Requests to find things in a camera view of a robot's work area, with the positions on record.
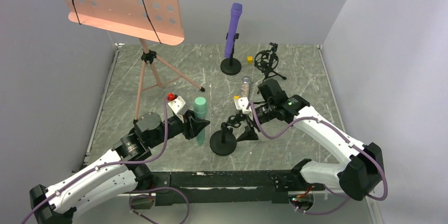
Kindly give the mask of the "mint green microphone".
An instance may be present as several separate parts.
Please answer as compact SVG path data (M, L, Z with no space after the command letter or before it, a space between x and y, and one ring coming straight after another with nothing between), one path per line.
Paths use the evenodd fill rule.
M194 100L193 111L198 118L205 119L208 112L207 100L203 97L197 97ZM203 145L205 137L206 133L203 129L196 137L199 146Z

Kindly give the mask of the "black round-base clip stand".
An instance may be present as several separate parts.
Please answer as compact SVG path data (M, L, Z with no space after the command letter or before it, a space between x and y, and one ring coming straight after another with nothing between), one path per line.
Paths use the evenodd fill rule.
M237 147L237 140L233 134L234 128L239 128L241 120L238 115L230 116L226 122L221 123L220 129L210 137L210 148L219 156L233 153Z

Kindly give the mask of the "black round-base clamp stand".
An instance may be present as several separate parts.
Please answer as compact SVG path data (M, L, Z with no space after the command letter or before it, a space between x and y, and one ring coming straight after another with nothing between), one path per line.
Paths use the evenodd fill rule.
M234 36L234 41L232 45L232 50L229 58L225 58L222 60L220 64L221 71L229 76L234 76L241 71L241 63L238 59L234 58L235 52L235 41L239 39L239 33L236 33Z

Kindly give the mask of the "purple microphone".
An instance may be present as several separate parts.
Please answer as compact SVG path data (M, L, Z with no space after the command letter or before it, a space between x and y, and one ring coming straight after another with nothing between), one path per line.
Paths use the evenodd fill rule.
M229 29L226 37L226 46L225 46L225 58L230 58L232 54L232 50L235 42L235 35L237 34L237 27L239 23L239 19L242 14L242 4L241 3L233 3L230 10L230 23Z

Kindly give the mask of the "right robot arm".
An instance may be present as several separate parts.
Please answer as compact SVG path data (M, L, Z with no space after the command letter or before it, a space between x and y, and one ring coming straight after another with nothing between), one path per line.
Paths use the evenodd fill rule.
M263 102L258 107L247 97L234 99L236 109L245 115L266 138L277 139L296 128L311 136L338 161L336 164L303 160L294 168L308 184L327 185L345 195L384 201L388 196L382 149L365 144L334 126L303 97L288 96L274 79L258 86Z

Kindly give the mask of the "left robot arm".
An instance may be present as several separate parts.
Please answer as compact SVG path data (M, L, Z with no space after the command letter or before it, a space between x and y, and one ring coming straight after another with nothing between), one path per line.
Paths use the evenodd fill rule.
M45 187L37 185L30 190L31 213L37 223L73 223L97 205L126 192L144 190L152 184L147 167L151 149L182 134L195 138L210 121L187 110L181 116L162 120L157 113L146 113L134 122L129 134L122 137L98 160L69 178Z

